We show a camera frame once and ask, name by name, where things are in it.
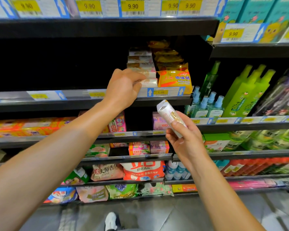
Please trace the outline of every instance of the left hand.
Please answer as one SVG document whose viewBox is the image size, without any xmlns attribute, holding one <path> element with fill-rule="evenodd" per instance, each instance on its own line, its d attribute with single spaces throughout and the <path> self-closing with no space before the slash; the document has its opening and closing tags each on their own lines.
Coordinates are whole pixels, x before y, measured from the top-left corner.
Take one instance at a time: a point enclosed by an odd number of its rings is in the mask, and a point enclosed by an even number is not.
<svg viewBox="0 0 289 231">
<path fill-rule="evenodd" d="M 104 102 L 110 104 L 118 112 L 123 111 L 137 98 L 141 83 L 147 77 L 131 69 L 115 69 L 108 83 Z"/>
</svg>

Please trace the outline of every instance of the hand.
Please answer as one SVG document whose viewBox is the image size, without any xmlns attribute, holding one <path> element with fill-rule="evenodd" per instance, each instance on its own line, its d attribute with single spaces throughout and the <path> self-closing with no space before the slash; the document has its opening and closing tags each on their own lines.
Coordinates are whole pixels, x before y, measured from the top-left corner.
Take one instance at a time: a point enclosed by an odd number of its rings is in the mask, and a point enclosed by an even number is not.
<svg viewBox="0 0 289 231">
<path fill-rule="evenodd" d="M 141 83 L 147 77 L 131 69 L 115 69 L 108 83 L 104 102 L 109 103 L 118 112 L 123 111 L 137 98 Z"/>
<path fill-rule="evenodd" d="M 172 128 L 179 132 L 183 137 L 178 136 L 172 129 L 166 130 L 166 138 L 169 140 L 178 155 L 183 165 L 190 171 L 193 171 L 193 162 L 198 154 L 206 154 L 206 149 L 203 145 L 202 135 L 198 127 L 185 114 L 176 111 L 182 118 L 187 128 L 177 121 L 171 123 Z"/>
</svg>

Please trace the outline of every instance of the shoe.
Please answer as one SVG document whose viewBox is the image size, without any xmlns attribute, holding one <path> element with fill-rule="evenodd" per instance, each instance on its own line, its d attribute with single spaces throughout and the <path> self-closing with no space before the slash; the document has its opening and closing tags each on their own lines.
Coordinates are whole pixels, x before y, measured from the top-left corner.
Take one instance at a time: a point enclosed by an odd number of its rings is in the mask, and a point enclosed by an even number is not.
<svg viewBox="0 0 289 231">
<path fill-rule="evenodd" d="M 119 215 L 110 212 L 105 219 L 105 231 L 121 230 Z"/>
</svg>

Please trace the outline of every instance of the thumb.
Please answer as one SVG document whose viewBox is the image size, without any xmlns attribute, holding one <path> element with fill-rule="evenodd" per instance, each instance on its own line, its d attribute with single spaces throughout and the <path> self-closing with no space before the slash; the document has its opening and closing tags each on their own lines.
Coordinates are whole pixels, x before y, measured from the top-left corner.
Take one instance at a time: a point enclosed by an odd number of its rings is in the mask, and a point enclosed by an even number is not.
<svg viewBox="0 0 289 231">
<path fill-rule="evenodd" d="M 133 86 L 133 96 L 135 97 L 135 99 L 137 98 L 137 95 L 141 88 L 142 88 L 142 84 L 139 82 Z"/>
<path fill-rule="evenodd" d="M 193 138 L 193 133 L 180 122 L 173 121 L 171 126 L 175 131 L 179 132 L 185 140 L 191 140 Z"/>
</svg>

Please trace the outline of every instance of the blue bottle cap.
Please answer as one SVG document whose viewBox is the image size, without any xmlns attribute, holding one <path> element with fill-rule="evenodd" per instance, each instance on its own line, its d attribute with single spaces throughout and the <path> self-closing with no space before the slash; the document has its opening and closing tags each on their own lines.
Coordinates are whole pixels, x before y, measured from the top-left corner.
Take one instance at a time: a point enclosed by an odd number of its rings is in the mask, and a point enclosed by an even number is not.
<svg viewBox="0 0 289 231">
<path fill-rule="evenodd" d="M 216 96 L 216 92 L 215 91 L 211 92 L 209 96 L 209 100 L 208 100 L 209 104 L 212 104 L 214 102 L 215 96 Z"/>
<path fill-rule="evenodd" d="M 198 103 L 199 102 L 199 97 L 200 97 L 200 92 L 197 91 L 196 95 L 193 98 L 193 103 Z"/>
<path fill-rule="evenodd" d="M 220 108 L 223 104 L 223 99 L 224 97 L 222 95 L 220 95 L 218 98 L 217 98 L 217 101 L 215 102 L 215 105 L 214 107 L 215 108 Z"/>
<path fill-rule="evenodd" d="M 206 107 L 206 105 L 208 104 L 208 97 L 204 97 L 201 101 L 201 104 L 200 104 L 200 108 L 201 109 L 204 109 Z"/>
<path fill-rule="evenodd" d="M 196 87 L 194 88 L 194 91 L 193 91 L 193 93 L 192 93 L 192 97 L 195 97 L 195 96 L 196 96 L 197 92 L 199 92 L 199 89 L 200 89 L 199 86 L 196 86 Z"/>
</svg>

